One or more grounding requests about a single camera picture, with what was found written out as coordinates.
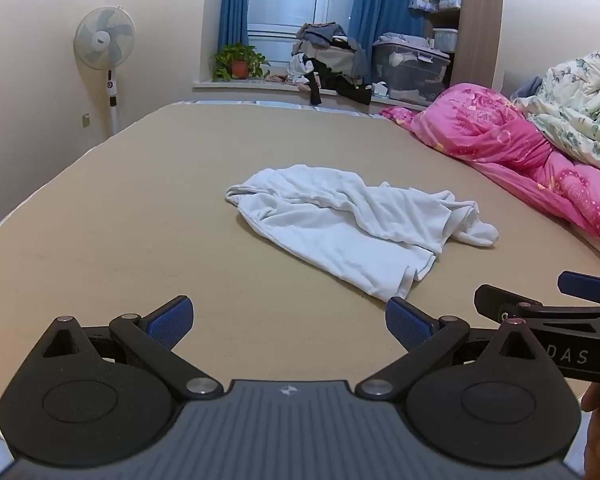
white towel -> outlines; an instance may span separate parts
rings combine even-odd
[[[450,191],[371,187],[330,168],[262,170],[226,200],[260,236],[382,301],[405,298],[449,237],[480,247],[498,239],[478,205]]]
[[[305,74],[313,72],[313,62],[303,61],[304,53],[300,52],[295,54],[289,62],[289,66],[286,67],[287,80],[291,80],[293,84],[301,83],[308,84],[309,80],[304,77]]]

gray gripper base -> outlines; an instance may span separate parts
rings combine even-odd
[[[220,399],[187,404],[157,444],[132,458],[91,470],[19,461],[0,480],[576,478],[558,461],[510,471],[455,462],[421,444],[392,405],[358,399],[343,381],[235,381]]]

floral comforter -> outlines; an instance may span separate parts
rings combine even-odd
[[[549,69],[538,94],[514,101],[549,142],[600,168],[600,53]]]
[[[394,107],[381,114],[529,206],[600,237],[600,170],[569,160],[503,95],[459,84],[420,113]]]

black pivot disc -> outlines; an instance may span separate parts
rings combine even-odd
[[[414,429],[433,448],[474,465],[563,458],[580,423],[577,401],[562,378],[529,373],[525,360],[508,361],[492,373],[469,364],[424,377],[406,401]]]
[[[153,375],[104,360],[84,366],[64,360],[46,359],[19,373],[0,400],[0,428],[14,454],[98,466],[145,449],[164,431],[171,394]]]

stand fan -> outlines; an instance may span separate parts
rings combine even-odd
[[[119,131],[115,67],[120,66],[131,55],[134,35],[131,17],[122,7],[101,7],[84,17],[73,39],[75,55],[81,62],[94,70],[107,70],[106,92],[113,135]]]

